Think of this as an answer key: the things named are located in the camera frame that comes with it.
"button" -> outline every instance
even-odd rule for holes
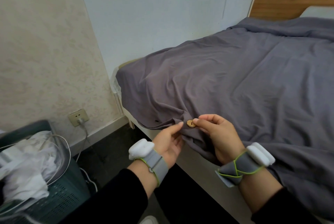
[[[196,125],[193,123],[192,119],[187,121],[187,125],[191,128],[196,127]]]

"textured wallpaper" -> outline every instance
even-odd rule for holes
[[[120,116],[83,0],[0,5],[0,129],[46,118],[71,143],[68,114],[85,108],[89,132]]]

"laundry basket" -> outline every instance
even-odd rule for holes
[[[30,125],[24,126],[13,132],[6,134],[0,139],[0,147],[18,142],[19,140],[34,135],[40,131],[52,131],[56,134],[47,120],[40,120]],[[79,205],[85,202],[90,193],[77,163],[71,159],[69,146],[66,141],[54,137],[61,152],[62,163],[58,173],[48,185],[49,196],[40,199],[30,207],[24,210],[35,220],[45,224],[56,224],[66,215],[71,213]],[[0,207],[0,217],[9,216],[15,213],[17,208],[1,215],[8,209],[19,204],[20,201],[11,202]],[[29,223],[26,218],[18,216],[0,223]]]

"baseboard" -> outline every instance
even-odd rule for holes
[[[92,133],[90,133],[88,135],[89,142],[85,143],[83,149],[86,149],[87,147],[89,147],[90,146],[89,143],[91,143],[93,145],[94,143],[96,143],[99,140],[103,139],[104,137],[108,136],[112,132],[121,128],[123,125],[126,125],[128,122],[129,121],[128,121],[128,118],[126,116],[121,116],[121,117],[111,121],[106,126],[101,127],[99,129],[93,131]],[[71,155],[72,156],[75,156],[76,154],[78,154],[80,152],[80,150],[82,148],[82,144],[83,144],[83,139],[78,141],[78,142],[74,142],[72,145],[69,146],[69,149],[71,150]]]

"white shoe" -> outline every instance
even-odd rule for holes
[[[146,216],[139,224],[159,224],[154,216]]]

